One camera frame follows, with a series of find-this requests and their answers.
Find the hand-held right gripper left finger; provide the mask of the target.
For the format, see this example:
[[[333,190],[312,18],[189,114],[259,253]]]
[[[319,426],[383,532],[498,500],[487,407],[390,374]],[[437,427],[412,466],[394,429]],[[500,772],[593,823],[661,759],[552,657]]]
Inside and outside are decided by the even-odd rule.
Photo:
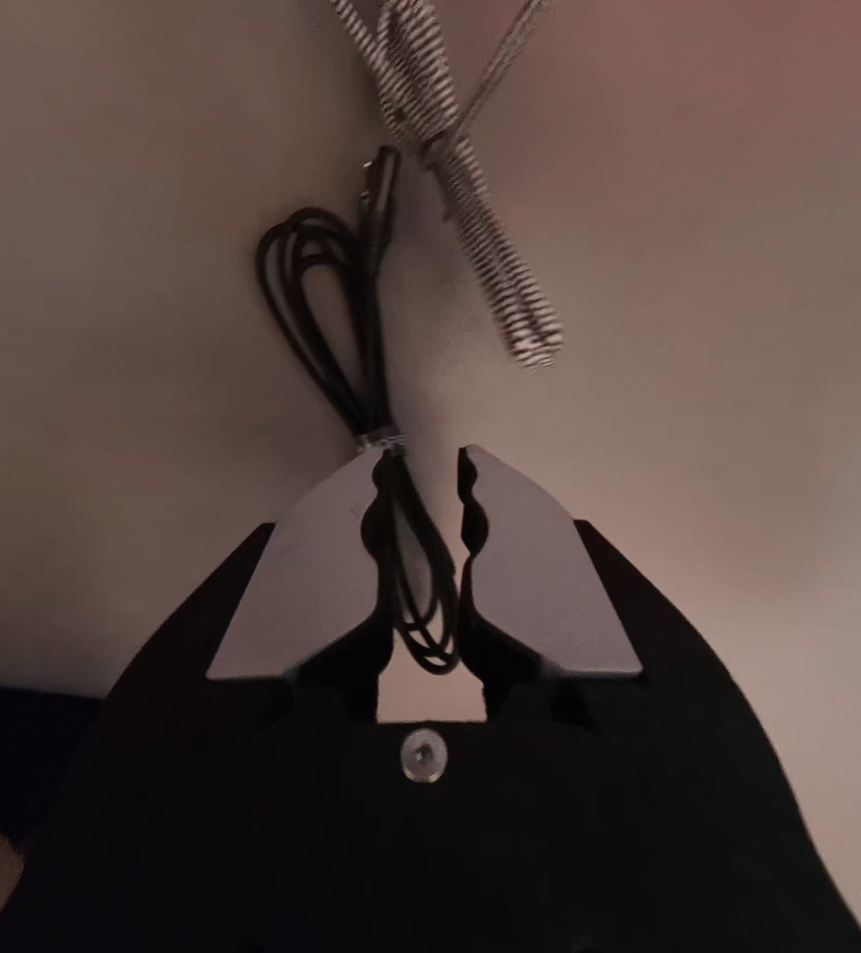
[[[210,681],[296,676],[326,655],[378,679],[393,652],[387,453],[365,450],[274,525],[208,670]]]

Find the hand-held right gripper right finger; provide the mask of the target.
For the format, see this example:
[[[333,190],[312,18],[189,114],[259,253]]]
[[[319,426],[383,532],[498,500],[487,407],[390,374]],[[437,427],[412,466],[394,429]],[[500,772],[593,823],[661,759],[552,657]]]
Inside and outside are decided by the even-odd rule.
[[[569,677],[636,678],[643,666],[568,510],[478,445],[458,492],[471,617]]]

